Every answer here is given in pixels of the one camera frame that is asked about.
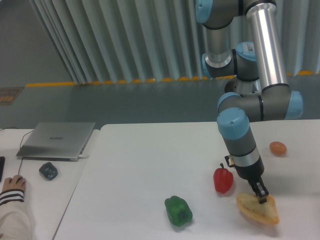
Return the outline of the person's hand on mouse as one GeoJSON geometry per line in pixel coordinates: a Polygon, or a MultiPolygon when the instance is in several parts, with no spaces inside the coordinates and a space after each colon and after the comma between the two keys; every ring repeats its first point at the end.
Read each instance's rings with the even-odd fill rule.
{"type": "Polygon", "coordinates": [[[23,192],[26,190],[26,179],[24,177],[21,175],[15,175],[4,180],[2,192],[18,190],[23,192]]]}

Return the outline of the cream sleeve forearm striped cuff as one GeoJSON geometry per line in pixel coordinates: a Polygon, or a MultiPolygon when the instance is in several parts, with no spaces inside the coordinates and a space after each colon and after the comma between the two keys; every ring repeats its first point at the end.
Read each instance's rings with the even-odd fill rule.
{"type": "Polygon", "coordinates": [[[0,239],[31,240],[33,227],[24,202],[24,191],[11,189],[0,194],[0,239]]]}

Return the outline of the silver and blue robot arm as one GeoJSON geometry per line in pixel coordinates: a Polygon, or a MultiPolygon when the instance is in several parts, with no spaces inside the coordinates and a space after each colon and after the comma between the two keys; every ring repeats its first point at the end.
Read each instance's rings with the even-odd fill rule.
{"type": "Polygon", "coordinates": [[[206,32],[207,48],[202,56],[208,78],[232,75],[217,104],[217,125],[228,155],[227,165],[247,180],[260,204],[269,192],[262,174],[264,165],[250,124],[292,120],[303,113],[303,99],[287,81],[276,25],[277,4],[273,0],[198,0],[196,20],[206,32]],[[235,49],[229,46],[233,19],[244,16],[253,40],[235,49]]]}

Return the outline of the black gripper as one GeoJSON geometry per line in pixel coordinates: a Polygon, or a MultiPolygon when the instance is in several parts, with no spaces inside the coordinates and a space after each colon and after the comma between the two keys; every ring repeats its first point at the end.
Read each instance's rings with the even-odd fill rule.
{"type": "Polygon", "coordinates": [[[260,204],[266,203],[269,191],[262,182],[256,181],[262,176],[265,170],[262,159],[259,158],[254,164],[249,166],[236,165],[235,169],[240,178],[248,180],[250,187],[258,198],[258,202],[260,204]]]}

